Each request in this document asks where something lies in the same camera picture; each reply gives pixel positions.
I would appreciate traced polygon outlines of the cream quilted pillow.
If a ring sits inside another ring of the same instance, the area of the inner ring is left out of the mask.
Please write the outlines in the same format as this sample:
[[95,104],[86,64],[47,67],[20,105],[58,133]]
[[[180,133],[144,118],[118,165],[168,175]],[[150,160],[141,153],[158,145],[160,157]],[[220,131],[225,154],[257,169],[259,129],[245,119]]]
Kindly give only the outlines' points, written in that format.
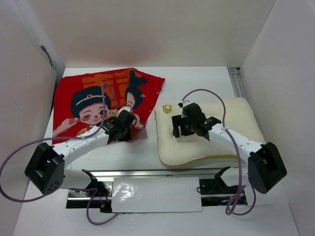
[[177,166],[204,157],[248,157],[265,140],[253,111],[243,98],[212,103],[165,104],[155,107],[158,154],[162,163]]

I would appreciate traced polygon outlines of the red printed pillowcase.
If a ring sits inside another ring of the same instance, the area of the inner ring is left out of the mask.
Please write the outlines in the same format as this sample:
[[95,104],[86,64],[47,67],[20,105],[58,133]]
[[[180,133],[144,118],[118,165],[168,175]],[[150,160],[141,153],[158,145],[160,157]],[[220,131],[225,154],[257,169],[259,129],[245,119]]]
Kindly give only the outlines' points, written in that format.
[[145,125],[164,82],[162,77],[135,68],[63,77],[54,96],[53,136],[86,134],[102,119],[117,116],[120,108],[128,106],[136,117],[132,139],[145,139]]

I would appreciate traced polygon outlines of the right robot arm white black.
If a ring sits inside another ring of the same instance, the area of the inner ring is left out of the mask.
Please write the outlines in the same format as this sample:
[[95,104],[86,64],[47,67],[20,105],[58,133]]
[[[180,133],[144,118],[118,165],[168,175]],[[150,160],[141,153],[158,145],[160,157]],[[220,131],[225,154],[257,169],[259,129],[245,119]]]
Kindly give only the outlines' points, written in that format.
[[275,144],[251,140],[227,128],[215,117],[207,118],[196,103],[180,102],[181,114],[172,117],[173,136],[196,134],[218,143],[246,163],[244,168],[225,167],[215,175],[215,188],[221,193],[232,186],[251,186],[266,194],[287,175],[287,170]]

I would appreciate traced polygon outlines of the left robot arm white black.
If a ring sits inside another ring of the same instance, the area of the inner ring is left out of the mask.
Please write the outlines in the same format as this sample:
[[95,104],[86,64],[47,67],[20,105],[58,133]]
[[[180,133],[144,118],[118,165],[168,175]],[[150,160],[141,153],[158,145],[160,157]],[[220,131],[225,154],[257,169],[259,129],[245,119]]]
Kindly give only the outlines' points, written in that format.
[[67,169],[72,162],[88,152],[115,141],[131,140],[131,129],[136,122],[134,114],[120,110],[117,117],[99,122],[83,135],[50,146],[39,144],[32,155],[25,175],[43,195],[58,189],[80,189],[86,196],[97,191],[97,180],[90,171]]

